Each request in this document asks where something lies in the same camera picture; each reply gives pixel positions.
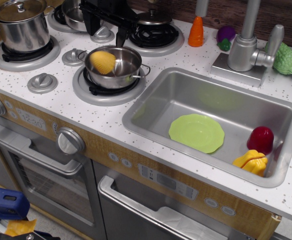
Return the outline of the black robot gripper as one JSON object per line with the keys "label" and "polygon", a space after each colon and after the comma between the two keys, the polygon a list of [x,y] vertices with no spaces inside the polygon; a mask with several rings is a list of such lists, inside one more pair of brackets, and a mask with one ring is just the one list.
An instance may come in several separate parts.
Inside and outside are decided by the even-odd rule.
{"label": "black robot gripper", "polygon": [[90,36],[93,36],[100,29],[101,20],[118,27],[117,47],[124,46],[129,31],[134,31],[137,28],[139,17],[126,0],[82,0],[79,6]]}

